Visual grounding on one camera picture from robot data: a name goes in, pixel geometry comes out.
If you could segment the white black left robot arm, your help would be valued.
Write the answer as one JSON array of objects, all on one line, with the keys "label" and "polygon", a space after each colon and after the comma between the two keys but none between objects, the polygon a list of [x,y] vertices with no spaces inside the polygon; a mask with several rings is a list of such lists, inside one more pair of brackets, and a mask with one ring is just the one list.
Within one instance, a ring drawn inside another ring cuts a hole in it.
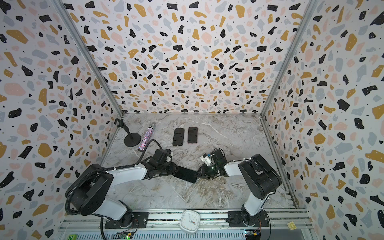
[{"label": "white black left robot arm", "polygon": [[96,215],[114,221],[130,218],[130,208],[120,201],[107,197],[111,187],[132,181],[150,180],[174,175],[177,165],[172,151],[157,149],[153,156],[136,165],[103,168],[89,166],[67,189],[65,211],[67,215]]}]

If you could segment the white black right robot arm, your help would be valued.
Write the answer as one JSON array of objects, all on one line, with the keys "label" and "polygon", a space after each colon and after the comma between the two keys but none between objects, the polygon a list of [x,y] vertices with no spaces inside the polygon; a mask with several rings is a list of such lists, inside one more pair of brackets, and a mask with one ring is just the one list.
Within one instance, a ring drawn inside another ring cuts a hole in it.
[{"label": "white black right robot arm", "polygon": [[213,180],[218,177],[243,177],[250,189],[250,195],[242,206],[246,217],[258,215],[268,197],[275,194],[282,184],[279,174],[260,154],[248,159],[228,161],[224,151],[215,148],[210,154],[202,155],[201,160],[203,165],[195,174],[197,178]]}]

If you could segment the blue smartphone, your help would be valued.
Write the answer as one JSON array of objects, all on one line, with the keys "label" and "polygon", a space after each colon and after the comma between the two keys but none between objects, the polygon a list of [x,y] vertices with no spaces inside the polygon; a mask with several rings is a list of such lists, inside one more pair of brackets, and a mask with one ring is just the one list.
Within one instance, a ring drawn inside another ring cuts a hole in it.
[{"label": "blue smartphone", "polygon": [[192,184],[195,184],[198,179],[196,171],[184,167],[178,167],[174,177]]}]

